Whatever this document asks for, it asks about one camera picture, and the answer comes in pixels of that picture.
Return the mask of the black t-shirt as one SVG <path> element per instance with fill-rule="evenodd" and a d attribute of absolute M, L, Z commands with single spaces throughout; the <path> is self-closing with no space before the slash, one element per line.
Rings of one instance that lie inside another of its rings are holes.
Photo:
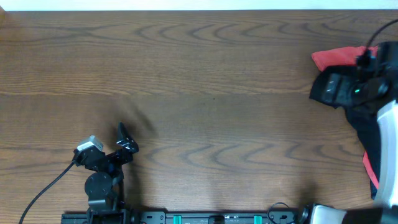
<path fill-rule="evenodd" d="M 330 75 L 337 73 L 347 77 L 352 77 L 356 69 L 353 65 L 334 65 L 322 70 L 316 77 L 310 91 L 310 99 L 318 101 L 324 105 L 331 106 L 334 109 L 340 106 L 336 103 L 328 103 L 322 99 L 322 92 Z M 380 176 L 381 165 L 381 137 L 379 126 L 374 115 L 365 114 L 352 108 L 343 108 L 346 119 L 353 129 L 357 132 L 358 139 L 364 147 L 363 165 L 370 179 L 371 198 L 376 197 Z"/>

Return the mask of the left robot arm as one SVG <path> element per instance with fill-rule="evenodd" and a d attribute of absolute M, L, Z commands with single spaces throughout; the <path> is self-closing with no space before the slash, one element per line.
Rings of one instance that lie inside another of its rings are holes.
<path fill-rule="evenodd" d="M 73 152 L 72 162 L 76 166 L 93 171 L 85 182 L 85 193 L 89 208 L 94 212 L 118 211 L 126 206 L 122 166 L 132 162 L 139 146 L 123 123 L 118 125 L 116 144 L 121 148 L 106 154 L 100 140 L 91 135 Z"/>

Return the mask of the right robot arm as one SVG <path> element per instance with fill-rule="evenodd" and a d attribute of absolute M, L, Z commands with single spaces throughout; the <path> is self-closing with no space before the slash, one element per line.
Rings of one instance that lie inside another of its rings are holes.
<path fill-rule="evenodd" d="M 339 210 L 313 203 L 298 214 L 297 223 L 397 223 L 397 72 L 359 77 L 324 71 L 310 98 L 360 117 L 358 137 L 366 152 L 376 153 L 379 166 L 377 192 L 373 208 Z"/>

